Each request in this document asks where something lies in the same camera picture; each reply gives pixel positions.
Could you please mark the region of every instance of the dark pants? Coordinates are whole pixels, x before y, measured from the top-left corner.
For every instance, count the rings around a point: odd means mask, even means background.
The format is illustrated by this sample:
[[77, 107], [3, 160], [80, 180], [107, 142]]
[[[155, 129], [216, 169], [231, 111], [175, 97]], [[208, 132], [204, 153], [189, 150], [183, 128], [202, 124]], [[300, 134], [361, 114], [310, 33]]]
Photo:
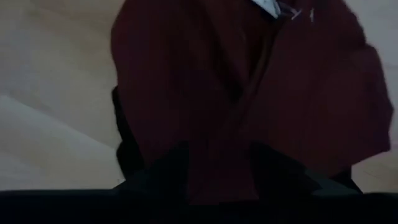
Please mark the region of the dark pants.
[[[128, 178], [133, 175], [137, 170], [141, 170], [145, 167], [144, 159], [142, 158], [139, 146], [132, 134], [126, 117], [123, 113], [123, 109], [120, 104], [118, 88], [116, 87], [112, 91], [112, 99], [114, 105], [114, 113], [116, 115], [116, 123], [118, 125], [119, 133], [122, 138], [122, 143], [118, 147], [116, 153], [118, 162], [122, 170], [124, 178]], [[332, 180], [343, 184], [344, 186], [361, 191], [359, 187], [351, 179], [351, 169], [348, 169], [340, 174], [331, 178]]]

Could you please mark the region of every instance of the wooden floor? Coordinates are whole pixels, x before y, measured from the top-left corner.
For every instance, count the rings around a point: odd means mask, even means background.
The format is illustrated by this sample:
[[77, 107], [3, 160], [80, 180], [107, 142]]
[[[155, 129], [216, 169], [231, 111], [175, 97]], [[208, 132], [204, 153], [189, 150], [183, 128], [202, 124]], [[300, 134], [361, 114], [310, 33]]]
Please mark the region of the wooden floor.
[[[0, 190], [110, 188], [122, 179], [110, 92], [111, 24], [123, 0], [0, 0]], [[398, 105], [395, 0], [348, 0]], [[394, 150], [358, 164], [366, 192], [398, 192]]]

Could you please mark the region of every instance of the beige floor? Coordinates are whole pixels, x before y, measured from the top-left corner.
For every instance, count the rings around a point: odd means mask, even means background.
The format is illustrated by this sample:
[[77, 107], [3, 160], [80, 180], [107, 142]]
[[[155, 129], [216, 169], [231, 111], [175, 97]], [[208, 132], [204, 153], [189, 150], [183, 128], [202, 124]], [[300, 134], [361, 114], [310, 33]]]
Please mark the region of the beige floor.
[[[0, 0], [0, 190], [120, 182], [109, 30], [123, 0]], [[398, 105], [398, 2], [348, 0], [378, 49]], [[394, 150], [358, 164], [367, 192], [398, 192]]]

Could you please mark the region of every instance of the black trousers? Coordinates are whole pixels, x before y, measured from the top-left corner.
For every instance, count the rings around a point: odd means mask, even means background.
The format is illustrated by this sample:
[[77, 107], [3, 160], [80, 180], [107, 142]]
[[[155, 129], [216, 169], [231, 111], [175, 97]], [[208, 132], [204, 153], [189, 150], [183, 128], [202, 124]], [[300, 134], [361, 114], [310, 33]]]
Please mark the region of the black trousers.
[[[144, 160], [142, 158], [139, 146], [132, 134], [130, 127], [127, 123], [126, 117], [120, 104], [118, 88], [112, 91], [112, 100], [114, 105], [114, 113], [116, 115], [116, 123], [118, 125], [119, 133], [122, 139], [121, 144], [117, 150], [117, 158], [119, 166], [122, 170], [125, 179], [132, 176], [138, 170], [145, 168]], [[331, 178], [332, 180], [343, 184], [344, 186], [361, 191], [359, 187], [351, 179], [351, 169]]]

